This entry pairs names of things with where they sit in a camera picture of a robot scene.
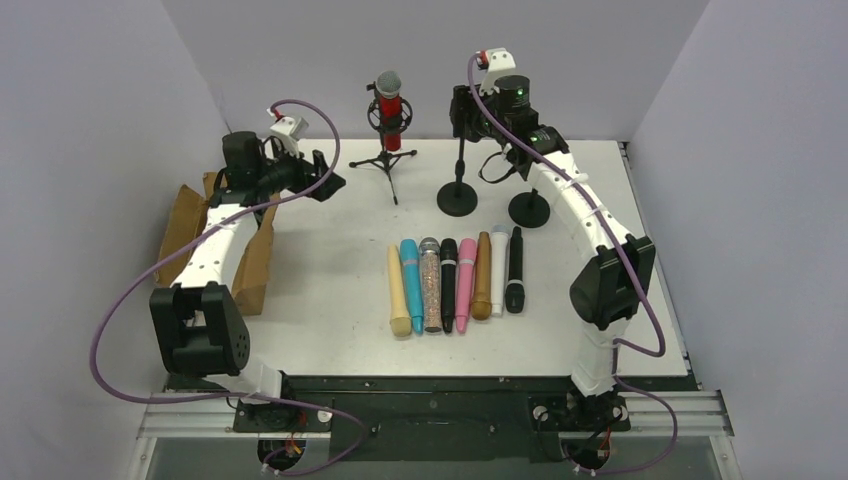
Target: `black microphone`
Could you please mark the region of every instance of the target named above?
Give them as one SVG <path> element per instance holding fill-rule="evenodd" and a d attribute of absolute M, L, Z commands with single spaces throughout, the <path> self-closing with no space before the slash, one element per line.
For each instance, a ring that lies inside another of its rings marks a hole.
<path fill-rule="evenodd" d="M 509 240 L 509 275 L 506 282 L 506 311 L 521 313 L 524 310 L 524 239 L 521 238 L 521 227 L 512 229 Z"/>
<path fill-rule="evenodd" d="M 442 240 L 439 258 L 442 260 L 442 329 L 445 333 L 451 333 L 456 311 L 456 240 Z"/>

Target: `white enclosure wall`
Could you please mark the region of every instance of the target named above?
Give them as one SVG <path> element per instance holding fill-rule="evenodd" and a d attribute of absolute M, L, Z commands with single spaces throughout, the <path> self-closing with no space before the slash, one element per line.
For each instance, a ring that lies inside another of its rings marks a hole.
<path fill-rule="evenodd" d="M 223 123 L 158 0 L 6 0 L 0 72 L 0 478 L 124 478 L 144 407 L 97 388 L 89 342 Z M 100 364 L 146 394 L 164 369 L 141 290 Z"/>
<path fill-rule="evenodd" d="M 848 3 L 712 0 L 630 144 L 745 478 L 845 478 Z"/>
<path fill-rule="evenodd" d="M 630 139 L 707 0 L 162 0 L 234 129 L 268 127 L 296 96 L 344 136 L 372 138 L 365 85 L 386 69 L 415 111 L 409 136 L 450 136 L 474 51 L 506 47 L 542 120 L 569 138 Z M 316 122 L 312 135 L 328 136 Z"/>

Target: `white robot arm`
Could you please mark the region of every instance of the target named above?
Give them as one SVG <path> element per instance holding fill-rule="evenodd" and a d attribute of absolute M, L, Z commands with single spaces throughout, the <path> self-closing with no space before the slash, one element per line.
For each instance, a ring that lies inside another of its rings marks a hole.
<path fill-rule="evenodd" d="M 297 141 L 307 124 L 297 116 L 280 116 L 271 127 L 282 148 L 272 146 L 266 157 L 254 132 L 234 132 L 223 138 L 226 166 L 209 199 L 204 232 L 216 230 L 198 245 L 183 271 L 169 287 L 150 297 L 150 312 L 165 368 L 171 373 L 203 377 L 236 392 L 255 392 L 278 398 L 283 374 L 250 355 L 250 334 L 230 287 L 241 258 L 258 231 L 271 195 L 301 192 L 328 170 L 320 151 L 313 163 L 304 160 Z M 309 197 L 324 201 L 345 185 L 331 174 Z M 246 209 L 254 215 L 226 220 Z M 250 396 L 245 403 L 261 403 Z"/>
<path fill-rule="evenodd" d="M 613 244 L 598 224 L 595 210 L 573 188 L 574 183 L 580 183 L 592 196 L 618 242 L 622 245 L 626 244 L 630 231 L 607 210 L 589 186 L 589 176 L 577 168 L 572 154 L 557 151 L 545 155 L 545 158 L 564 170 L 572 180 L 566 181 L 550 167 L 534 163 L 530 168 L 527 182 L 548 200 L 551 209 L 565 223 L 580 257 L 585 262 L 589 262 L 598 255 L 598 248 L 612 250 Z M 611 322 L 605 330 L 600 330 L 595 324 L 582 322 L 583 341 L 580 342 L 577 363 L 571 373 L 571 380 L 583 395 L 600 395 L 608 392 L 615 385 L 612 378 L 613 340 L 624 335 L 627 324 L 627 321 Z"/>
<path fill-rule="evenodd" d="M 464 139 L 472 142 L 485 137 L 497 140 L 513 170 L 545 198 L 565 222 L 569 236 L 586 262 L 569 292 L 572 305 L 583 319 L 583 341 L 572 381 L 585 397 L 603 395 L 615 385 L 613 341 L 624 335 L 628 319 L 638 308 L 638 298 L 613 243 L 598 224 L 595 214 L 599 211 L 604 215 L 645 291 L 653 269 L 653 243 L 647 237 L 636 239 L 607 211 L 588 185 L 588 175 L 575 164 L 566 142 L 554 128 L 539 123 L 539 114 L 530 107 L 529 79 L 516 75 L 513 56 L 502 48 L 481 51 L 477 66 L 485 71 L 485 76 L 476 88 L 489 112 L 514 136 L 572 178 L 565 180 L 512 145 L 508 138 L 491 128 L 467 87 L 454 88 L 451 120 L 455 134 L 461 132 Z M 590 207 L 573 188 L 577 183 L 592 198 L 597 209 Z"/>

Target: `white microphone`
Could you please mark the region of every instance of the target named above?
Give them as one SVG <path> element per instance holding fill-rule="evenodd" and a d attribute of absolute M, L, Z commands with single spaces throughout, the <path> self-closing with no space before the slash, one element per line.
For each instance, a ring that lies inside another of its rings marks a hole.
<path fill-rule="evenodd" d="M 506 281 L 506 251 L 509 229 L 503 225 L 492 227 L 492 316 L 503 315 L 504 282 Z"/>

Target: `microphone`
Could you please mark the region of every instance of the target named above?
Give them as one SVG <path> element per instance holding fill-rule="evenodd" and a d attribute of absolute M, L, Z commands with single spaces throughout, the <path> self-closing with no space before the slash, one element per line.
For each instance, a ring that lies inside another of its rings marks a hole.
<path fill-rule="evenodd" d="M 477 239 L 475 266 L 471 316 L 474 320 L 486 320 L 492 314 L 492 242 L 489 241 L 489 232 L 480 232 Z"/>
<path fill-rule="evenodd" d="M 471 284 L 474 282 L 474 259 L 477 243 L 465 238 L 459 244 L 459 281 L 456 284 L 456 330 L 465 333 L 468 326 L 468 308 L 471 305 Z"/>
<path fill-rule="evenodd" d="M 503 315 L 504 282 L 506 281 L 506 246 L 509 229 L 503 225 L 492 227 L 492 316 Z"/>
<path fill-rule="evenodd" d="M 439 258 L 442 260 L 442 328 L 445 333 L 453 331 L 456 311 L 456 257 L 456 240 L 442 240 Z"/>
<path fill-rule="evenodd" d="M 433 237 L 421 240 L 421 293 L 424 295 L 424 331 L 441 333 L 441 284 L 439 282 L 439 241 Z"/>
<path fill-rule="evenodd" d="M 521 227 L 515 227 L 509 241 L 509 281 L 506 282 L 506 310 L 509 313 L 521 313 L 524 310 L 523 255 Z"/>
<path fill-rule="evenodd" d="M 418 245 L 407 238 L 400 242 L 400 261 L 403 263 L 403 283 L 406 285 L 406 305 L 412 317 L 415 333 L 424 333 L 424 304 L 421 299 L 421 277 L 418 274 Z"/>
<path fill-rule="evenodd" d="M 400 101 L 400 77 L 397 72 L 386 70 L 381 73 L 374 82 L 374 87 L 380 104 L 380 123 L 383 128 L 388 132 L 400 128 L 403 106 Z M 383 141 L 386 150 L 390 152 L 400 150 L 399 133 L 385 133 Z"/>
<path fill-rule="evenodd" d="M 403 279 L 400 270 L 400 254 L 397 245 L 390 245 L 389 260 L 389 297 L 392 303 L 392 313 L 389 325 L 396 337 L 405 337 L 412 333 L 412 321 L 406 309 L 406 299 L 403 297 Z"/>

